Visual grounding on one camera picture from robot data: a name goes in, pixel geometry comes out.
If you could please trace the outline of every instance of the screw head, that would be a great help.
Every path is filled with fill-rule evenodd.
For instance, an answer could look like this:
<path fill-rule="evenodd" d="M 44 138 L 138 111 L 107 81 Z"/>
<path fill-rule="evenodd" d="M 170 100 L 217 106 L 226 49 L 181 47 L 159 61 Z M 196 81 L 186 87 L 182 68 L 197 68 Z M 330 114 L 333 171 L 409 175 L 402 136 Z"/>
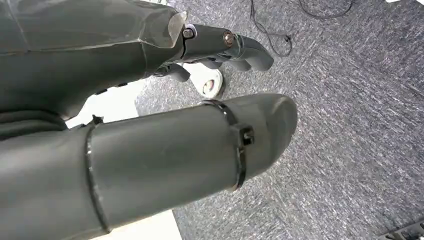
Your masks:
<path fill-rule="evenodd" d="M 228 47 L 231 47 L 233 45 L 234 35 L 230 31 L 224 32 L 223 38 L 225 45 L 227 45 Z"/>
<path fill-rule="evenodd" d="M 195 33 L 193 32 L 193 30 L 192 30 L 192 29 L 190 29 L 190 28 L 186 28 L 186 29 L 184 29 L 184 30 L 182 31 L 182 36 L 183 36 L 185 39 L 192 39 L 192 38 L 194 38 Z"/>

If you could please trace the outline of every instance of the wire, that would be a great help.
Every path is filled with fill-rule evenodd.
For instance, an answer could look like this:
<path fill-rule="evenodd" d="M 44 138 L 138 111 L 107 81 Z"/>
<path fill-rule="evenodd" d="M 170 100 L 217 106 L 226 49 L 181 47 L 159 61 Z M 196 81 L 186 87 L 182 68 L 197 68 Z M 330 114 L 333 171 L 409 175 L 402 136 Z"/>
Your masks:
<path fill-rule="evenodd" d="M 342 17 L 342 16 L 344 16 L 345 14 L 347 14 L 351 10 L 353 4 L 354 4 L 354 1 L 353 0 L 350 0 L 349 7 L 346 10 L 344 10 L 342 12 L 339 12 L 339 13 L 336 13 L 334 15 L 318 16 L 318 15 L 315 15 L 315 14 L 312 14 L 312 13 L 306 11 L 306 9 L 304 7 L 304 3 L 302 2 L 302 0 L 299 0 L 299 5 L 300 5 L 300 8 L 302 9 L 302 11 L 306 15 L 308 15 L 309 17 L 314 18 L 314 19 L 318 19 L 318 20 L 334 19 L 334 18 Z"/>
<path fill-rule="evenodd" d="M 266 37 L 268 38 L 268 42 L 269 42 L 269 45 L 271 46 L 272 51 L 277 56 L 279 56 L 280 58 L 284 58 L 284 57 L 289 56 L 290 53 L 292 52 L 292 48 L 293 48 L 292 39 L 287 34 L 268 32 L 268 30 L 264 27 L 264 25 L 262 25 L 260 22 L 256 21 L 256 10 L 255 10 L 255 4 L 254 4 L 253 1 L 254 0 L 250 0 L 250 19 L 252 19 L 252 21 L 253 21 L 256 29 L 259 32 L 261 32 L 261 33 L 263 33 L 263 34 L 266 35 Z M 314 19 L 318 19 L 318 20 L 334 19 L 334 18 L 342 17 L 342 16 L 344 16 L 346 13 L 348 13 L 351 10 L 353 4 L 354 4 L 354 1 L 351 0 L 350 3 L 349 3 L 349 7 L 346 10 L 344 10 L 344 11 L 342 11 L 340 13 L 337 13 L 337 14 L 334 14 L 334 15 L 328 15 L 328 16 L 318 16 L 318 15 L 315 15 L 315 14 L 312 14 L 312 13 L 306 11 L 306 9 L 304 7 L 304 3 L 302 2 L 302 0 L 299 0 L 300 9 L 302 10 L 302 12 L 304 12 L 309 17 L 314 18 Z M 271 41 L 271 36 L 276 36 L 276 37 L 283 38 L 287 42 L 287 44 L 288 44 L 288 47 L 289 47 L 288 48 L 288 51 L 286 53 L 284 53 L 284 54 L 278 52 L 276 50 L 273 42 Z"/>
<path fill-rule="evenodd" d="M 268 38 L 269 45 L 271 45 L 271 49 L 275 54 L 277 54 L 280 58 L 284 58 L 284 57 L 287 57 L 292 52 L 292 40 L 290 36 L 283 33 L 269 33 L 267 29 L 264 27 L 264 25 L 256 21 L 256 10 L 255 10 L 255 4 L 253 0 L 250 0 L 250 18 L 252 19 L 257 30 L 266 35 L 266 37 Z M 273 42 L 271 41 L 271 36 L 277 36 L 277 37 L 283 38 L 289 45 L 288 51 L 284 54 L 278 52 L 276 48 L 274 47 Z"/>

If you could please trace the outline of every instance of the robotic arm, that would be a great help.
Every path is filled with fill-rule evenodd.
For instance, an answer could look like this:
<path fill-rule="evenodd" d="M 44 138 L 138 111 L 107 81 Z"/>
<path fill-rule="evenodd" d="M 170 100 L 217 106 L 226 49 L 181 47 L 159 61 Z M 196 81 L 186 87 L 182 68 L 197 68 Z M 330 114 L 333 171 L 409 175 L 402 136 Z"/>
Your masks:
<path fill-rule="evenodd" d="M 0 239 L 104 235 L 236 190 L 288 146 L 297 110 L 280 94 L 67 129 L 92 94 L 151 75 L 187 80 L 176 63 L 266 71 L 273 59 L 227 29 L 185 26 L 168 6 L 35 2 L 0 0 Z"/>

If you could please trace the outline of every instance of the gray carpet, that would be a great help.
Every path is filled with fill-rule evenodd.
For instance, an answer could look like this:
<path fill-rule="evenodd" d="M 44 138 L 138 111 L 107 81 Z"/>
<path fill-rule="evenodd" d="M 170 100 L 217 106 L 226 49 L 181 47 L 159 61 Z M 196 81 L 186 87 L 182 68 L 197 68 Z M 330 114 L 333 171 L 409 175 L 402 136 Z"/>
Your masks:
<path fill-rule="evenodd" d="M 303 1 L 325 14 L 347 4 Z M 298 128 L 279 161 L 241 190 L 175 209 L 182 238 L 367 240 L 424 218 L 424 6 L 356 0 L 344 17 L 315 20 L 297 0 L 255 4 L 259 22 L 291 35 L 293 52 L 268 72 L 224 66 L 223 98 L 287 94 L 298 105 Z M 248 21 L 248 0 L 174 5 L 192 23 L 270 47 Z M 274 40 L 283 51 L 284 41 Z M 137 107 L 146 115 L 200 99 L 190 82 L 147 79 Z"/>

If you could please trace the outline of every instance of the gray plastic forearm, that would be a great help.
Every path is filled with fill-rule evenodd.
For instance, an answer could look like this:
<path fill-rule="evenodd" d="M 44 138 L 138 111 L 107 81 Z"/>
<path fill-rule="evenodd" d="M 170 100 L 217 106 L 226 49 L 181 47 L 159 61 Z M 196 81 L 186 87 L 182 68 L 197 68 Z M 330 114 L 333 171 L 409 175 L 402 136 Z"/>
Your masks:
<path fill-rule="evenodd" d="M 225 102 L 251 125 L 246 179 L 269 168 L 296 129 L 293 101 Z M 235 139 L 210 105 L 0 142 L 0 239 L 87 239 L 237 183 Z"/>
<path fill-rule="evenodd" d="M 0 239 L 88 239 L 105 234 L 87 182 L 88 127 L 0 142 Z"/>

